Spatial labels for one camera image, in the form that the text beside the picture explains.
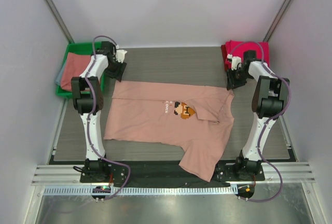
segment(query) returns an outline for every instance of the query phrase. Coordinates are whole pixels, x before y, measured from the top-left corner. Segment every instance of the cartoon graphic on shirt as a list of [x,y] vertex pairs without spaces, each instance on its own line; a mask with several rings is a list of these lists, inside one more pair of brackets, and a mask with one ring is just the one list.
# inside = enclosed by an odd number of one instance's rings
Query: cartoon graphic on shirt
[[192,115],[194,115],[196,112],[194,109],[190,108],[187,106],[186,103],[180,103],[180,102],[175,102],[174,103],[174,114],[175,115],[180,115],[182,119],[189,119]]

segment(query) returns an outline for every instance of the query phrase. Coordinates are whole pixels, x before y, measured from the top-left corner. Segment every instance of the green basket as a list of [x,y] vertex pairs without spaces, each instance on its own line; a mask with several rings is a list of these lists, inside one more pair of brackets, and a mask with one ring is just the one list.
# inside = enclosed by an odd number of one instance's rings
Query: green basket
[[[101,47],[101,41],[94,43],[95,48],[99,49]],[[64,54],[62,65],[67,60],[68,53],[75,53],[75,54],[92,54],[92,43],[80,43],[80,44],[68,44],[66,53]],[[105,79],[104,75],[102,75],[100,80],[100,87],[102,92],[104,92],[105,87]],[[56,88],[56,95],[60,97],[64,97],[66,99],[73,98],[73,94],[71,92],[63,90],[60,86],[57,86]]]

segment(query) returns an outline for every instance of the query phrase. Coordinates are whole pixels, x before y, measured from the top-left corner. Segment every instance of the pink fabric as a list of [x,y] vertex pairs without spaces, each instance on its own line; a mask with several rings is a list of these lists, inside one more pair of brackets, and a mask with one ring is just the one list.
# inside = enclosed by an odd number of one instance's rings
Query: pink fabric
[[[227,41],[225,44],[227,54],[229,54],[233,50],[233,48],[235,48],[240,43],[243,43],[243,42],[242,41],[233,41],[233,40]],[[259,44],[263,48],[264,61],[268,64],[268,66],[270,66],[269,43],[268,42],[259,42]],[[233,52],[233,56],[241,57],[242,61],[243,61],[243,52],[245,52],[247,50],[256,50],[257,58],[261,59],[261,50],[260,50],[259,46],[255,43],[247,43],[247,44],[241,45],[239,48],[237,48]],[[228,66],[228,68],[232,67],[231,63],[227,60],[225,61],[225,64]]]
[[64,68],[63,75],[60,82],[60,87],[63,90],[72,91],[71,80],[84,72],[91,60],[90,55],[81,55],[68,53],[66,67]]
[[105,139],[181,146],[180,166],[210,181],[233,126],[232,91],[149,82],[116,82]]

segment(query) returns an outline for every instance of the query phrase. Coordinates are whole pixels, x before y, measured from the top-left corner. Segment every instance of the metal grille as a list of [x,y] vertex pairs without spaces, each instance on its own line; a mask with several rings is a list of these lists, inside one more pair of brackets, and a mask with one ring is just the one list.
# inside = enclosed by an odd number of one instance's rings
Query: metal grille
[[[101,195],[102,193],[92,193],[96,186],[47,186],[43,195]],[[111,193],[119,188],[111,187]],[[226,188],[123,188],[119,196],[131,195],[192,195],[192,194],[237,194],[236,185]]]

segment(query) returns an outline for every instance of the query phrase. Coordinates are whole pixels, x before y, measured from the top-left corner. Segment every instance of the wall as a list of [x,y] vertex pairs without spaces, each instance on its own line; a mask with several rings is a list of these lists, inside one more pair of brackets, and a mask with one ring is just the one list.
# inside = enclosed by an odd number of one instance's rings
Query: wall
[[73,39],[125,47],[219,46],[262,40],[283,0],[53,0]]
[[0,0],[0,9],[0,223],[21,224],[52,145],[66,40],[43,0]]
[[332,1],[294,0],[270,42],[271,67],[293,93],[285,117],[300,160],[309,161],[332,223]]

